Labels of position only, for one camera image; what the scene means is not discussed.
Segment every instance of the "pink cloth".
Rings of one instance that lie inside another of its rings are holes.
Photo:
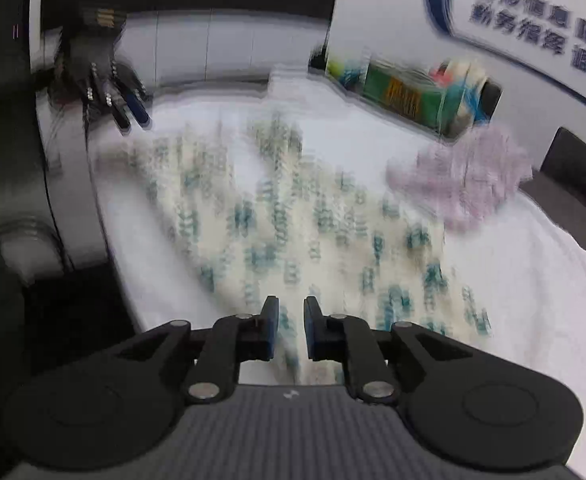
[[[466,230],[492,215],[532,177],[531,161],[505,128],[468,130],[455,144],[418,154],[410,171],[387,165],[387,184],[429,209],[449,228]]]

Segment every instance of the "white tablecloth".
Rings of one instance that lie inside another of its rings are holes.
[[[239,133],[250,114],[273,107],[294,117],[305,152],[352,171],[380,193],[390,157],[412,164],[434,142],[419,128],[345,100],[326,82],[290,75],[272,78],[263,98],[201,91],[166,98],[153,108],[151,131],[133,128],[131,136],[171,134],[187,121],[214,134],[221,123],[237,184],[254,190],[262,168]],[[122,138],[109,124],[92,132],[91,153],[110,142]],[[204,328],[227,315],[200,288],[134,180],[97,173],[96,185],[115,264],[142,330],[171,319]],[[579,397],[585,423],[569,465],[586,478],[586,251],[518,193],[480,229],[447,234],[444,258],[488,310],[493,334],[484,349],[557,378]],[[254,364],[243,365],[241,380],[275,381],[268,367]]]

